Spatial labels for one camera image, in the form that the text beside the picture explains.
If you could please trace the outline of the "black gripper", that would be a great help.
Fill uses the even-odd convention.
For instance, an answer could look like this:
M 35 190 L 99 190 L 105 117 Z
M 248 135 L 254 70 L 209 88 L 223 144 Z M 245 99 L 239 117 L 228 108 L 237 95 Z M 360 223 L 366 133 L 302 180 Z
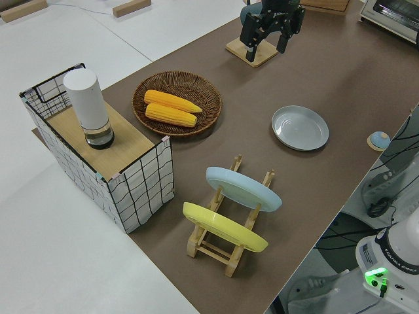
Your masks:
M 305 8 L 299 7 L 300 1 L 287 0 L 262 0 L 261 14 L 286 13 L 280 18 L 280 38 L 277 44 L 278 52 L 285 52 L 288 40 L 294 34 L 298 34 L 301 30 L 302 22 L 304 20 Z M 261 29 L 266 31 L 271 25 L 267 18 L 263 18 L 263 26 Z M 242 31 L 240 34 L 240 41 L 246 48 L 246 60 L 253 62 L 255 59 L 257 47 L 260 43 L 259 27 L 261 25 L 261 15 L 247 13 Z

